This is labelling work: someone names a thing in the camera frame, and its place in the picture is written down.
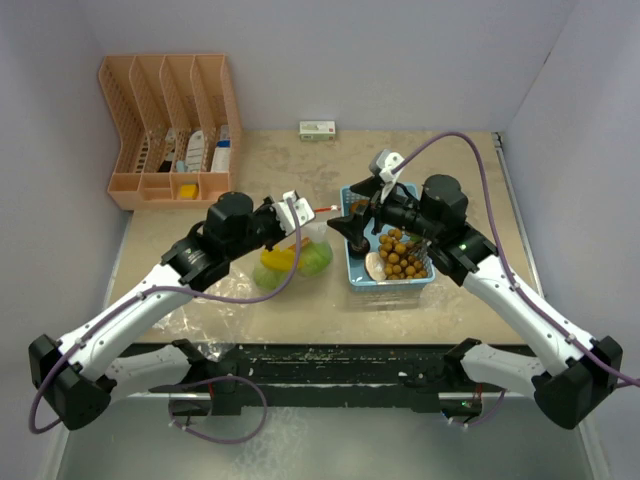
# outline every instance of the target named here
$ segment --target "purple cable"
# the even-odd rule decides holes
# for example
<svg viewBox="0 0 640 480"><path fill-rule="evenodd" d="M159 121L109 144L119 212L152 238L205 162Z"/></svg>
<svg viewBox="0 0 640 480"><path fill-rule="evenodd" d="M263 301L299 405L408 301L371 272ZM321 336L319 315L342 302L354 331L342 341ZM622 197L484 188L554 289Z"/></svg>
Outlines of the purple cable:
<svg viewBox="0 0 640 480"><path fill-rule="evenodd" d="M147 290L143 290L142 296L143 299L148 297L151 294L157 293L157 292L177 292L177 293L185 293L187 295L191 295L193 297L201 297L201 298L205 298L207 300L216 300L219 302L225 302L225 303L235 303L235 304L251 304L251 303L259 303L259 302L264 302L265 300L269 300L270 298L273 298L274 296L276 296L278 293L280 293L282 290L284 290L284 288L289 284L289 282L291 282L291 279L293 278L293 275L296 272L296 269L298 268L298 262L300 260L300 251L302 249L302 235L300 234L300 222L298 221L298 216L296 214L294 205L293 205L293 201L291 199L287 199L287 206L289 207L289 210L291 210L291 214L293 216L293 223L295 224L296 227L296 254L293 260L293 266L291 268L291 270L289 271L289 274L287 275L287 277L285 278L284 282L282 282L282 284L280 284L280 286L278 286L278 288L276 288L273 292L268 293L267 295L263 295L261 297L256 297L256 298L226 298L226 297L220 297L218 295L209 295L207 293L203 293L203 292L198 292L196 290L192 290L190 288L186 288L186 287L171 287L171 286L157 286L157 287L151 287ZM96 334L96 332L98 332L98 330L102 329L107 323L109 323L114 317L116 317L117 315L119 315L120 313L122 313L123 311L125 311L127 308L131 307L133 304L140 302L141 300L137 297L131 297L128 300L125 300L124 302L122 302L120 305L118 305L116 308L114 308L111 312L109 312L107 315L105 315L102 319L100 319L100 321L96 322L96 324L91 327L89 330L87 330L85 332L84 335L82 335L82 337L80 337L80 341L75 343L74 345L71 346L71 348L69 348L69 350L67 350L67 352L65 354L63 354L60 359L53 365L53 367L51 368L51 370L49 370L49 373L47 373L47 375L44 377L44 380L42 381L42 383L40 385L38 385L38 390L36 391L36 395L33 398L33 402L31 403L31 408L29 409L29 420L28 420L28 424L29 424L29 431L33 434L41 434L41 433L45 433L49 430L51 430L53 427L55 427L56 425L58 425L61 420L58 418L56 420L54 420L53 422L51 422L50 424L44 426L44 427L37 427L36 426L36 413L38 411L38 405L40 404L40 401L42 400L42 397L44 396L44 393L47 391L47 389L51 386L51 382L53 382L54 378L56 377L56 375L58 375L60 369L63 367L63 365L65 363L67 363L67 361L69 360L69 358L71 358L81 347L81 345L86 342L87 340L89 340L93 335ZM255 388L258 388L257 385L253 384L252 382L248 383L250 386L255 386ZM260 423L260 426L258 428L258 431L260 428L262 428L262 425L264 424L264 422Z"/></svg>
<svg viewBox="0 0 640 480"><path fill-rule="evenodd" d="M477 427L478 425L482 425L484 422L487 422L489 420L491 420L493 417L496 416L496 413L498 413L498 410L500 409L500 405L502 405L502 401L504 400L504 395L507 391L506 390L502 390L500 392L500 396L498 397L498 400L496 401L495 405L493 407L491 407L491 410L489 410L486 415L481 416L480 418L478 418L475 422L460 422L460 421L456 421L454 420L453 423L457 424L457 425L467 425L469 427Z"/></svg>
<svg viewBox="0 0 640 480"><path fill-rule="evenodd" d="M437 142L441 138L445 137L458 137L467 142L471 150L473 150L473 154L476 157L476 162L478 162L478 170L480 171L480 180L482 181L482 190L484 193L484 201L487 207L487 216L489 217L489 226L491 227L491 233L493 234L494 241L496 242L496 248L498 250L498 256L500 257L500 263L502 264L502 269L504 270L505 275L509 279L509 283L513 287L513 289L518 293L520 298L540 317L542 317L547 323L549 323L553 328L555 328L558 332L564 335L567 342L573 344L578 350L580 350L589 360L595 363L598 367L603 369L610 375L614 375L619 379L623 380L618 383L618 388L627 387L633 385L634 387L640 387L640 379L634 379L628 375L625 375L622 372L619 372L615 368L610 367L598 357L596 357L591 350L582 345L574 336L572 336L562 325L556 322L550 315L548 315L544 310L538 307L533 300L531 300L526 293L520 288L518 282L516 282L513 273L511 272L511 268L509 268L509 262L507 261L507 257L504 253L504 249L502 248L502 242L500 242L500 237L498 235L498 229L496 227L495 218L493 216L493 208L491 207L491 198L489 197L489 184L487 182L487 175L484 169L484 164L482 163L482 157L480 156L480 152L478 151L478 147L473 140L469 138L468 135L465 135L461 132L443 132L435 137L430 138L425 143L416 148L411 155L405 158L400 165L392 170L392 173L396 174L400 171L401 168L405 167L411 160L413 160L420 152L422 152L425 148L430 146L431 144Z"/></svg>
<svg viewBox="0 0 640 480"><path fill-rule="evenodd" d="M221 443L223 445L236 445L238 443L244 443L247 440L251 440L253 437L255 437L260 430L262 430L262 427L264 427L265 422L267 421L267 398L264 396L264 393L262 392L262 390L260 390L260 387L258 387L258 385L256 385L255 383L253 383L251 380L248 380L246 378L243 377L236 377L235 375L227 375L226 377L214 377L214 378L210 378L208 380L202 380L199 382L193 382L193 383L187 383L187 384L181 384L181 385L164 385L164 387L179 387L179 388L194 388L194 387L199 387L201 385L208 385L210 383L217 383L217 382L240 382L240 383L244 383L245 385L249 385L251 388L253 388L256 393L260 396L260 400L262 401L262 417L260 418L260 423L258 424L258 426L250 433L248 433L247 435L243 436L243 437L239 437L239 438L232 438L232 439L227 439L227 438L220 438L220 437L213 437L213 436L209 436L209 435L205 435L204 433L200 433L196 430L193 430L190 427L187 427L186 425L178 422L178 420L176 420L176 417L173 415L173 412L171 411L171 404L169 404L169 418L171 419L171 425L174 425L178 428L180 428L182 431L190 433L191 435L194 435L202 440L206 440L208 442L212 442L212 443Z"/></svg>

